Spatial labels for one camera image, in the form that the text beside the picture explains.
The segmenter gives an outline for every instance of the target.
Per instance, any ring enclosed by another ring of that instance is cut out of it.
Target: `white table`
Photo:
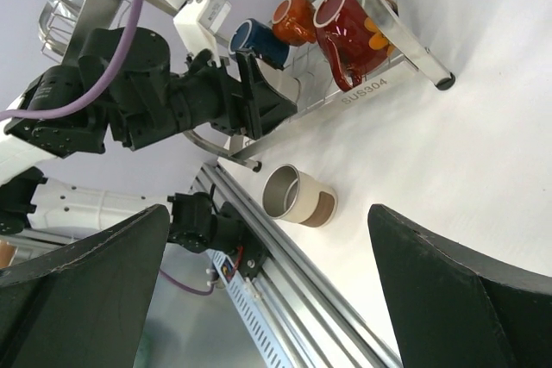
[[[451,90],[420,76],[264,152],[258,174],[221,161],[257,202],[284,163],[335,187],[328,226],[279,225],[396,351],[367,229],[373,203],[552,276],[550,0],[410,7],[414,33],[457,76]]]

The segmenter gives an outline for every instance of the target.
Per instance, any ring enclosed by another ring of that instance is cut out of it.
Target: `yellow flower decoration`
[[[380,49],[387,47],[387,52],[386,52],[387,56],[391,56],[391,54],[395,50],[395,46],[392,45],[389,42],[389,40],[381,33],[381,31],[375,25],[373,20],[367,17],[366,20],[364,21],[364,27],[368,29],[370,32],[374,33],[374,35],[370,38],[368,45],[374,51],[379,51]]]

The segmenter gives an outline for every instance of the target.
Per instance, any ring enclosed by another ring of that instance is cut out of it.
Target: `mug handle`
[[[297,22],[294,22],[292,25],[293,31],[299,35],[302,39],[306,40],[309,43],[315,43],[317,41],[317,37],[309,32],[307,29],[303,28],[301,25],[299,25]]]
[[[349,83],[343,72],[342,60],[339,57],[339,51],[337,50],[336,44],[328,36],[324,37],[324,43],[328,50],[329,67],[331,68],[331,73],[334,76],[337,86],[339,86],[340,90],[343,92],[351,90],[353,85]]]

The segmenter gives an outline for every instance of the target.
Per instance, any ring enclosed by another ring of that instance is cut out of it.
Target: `blue mug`
[[[228,47],[230,58],[235,60],[235,51],[252,50],[257,58],[262,59],[276,69],[283,69],[290,52],[289,45],[278,39],[267,25],[247,19],[235,31]]]

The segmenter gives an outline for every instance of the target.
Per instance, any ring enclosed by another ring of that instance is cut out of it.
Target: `black rubber foot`
[[[447,79],[442,79],[441,81],[439,81],[439,83],[437,85],[435,85],[437,87],[438,90],[447,90],[448,88],[450,88],[452,85],[454,85],[456,82],[456,77],[454,75],[454,73],[450,73],[450,78],[447,78]]]

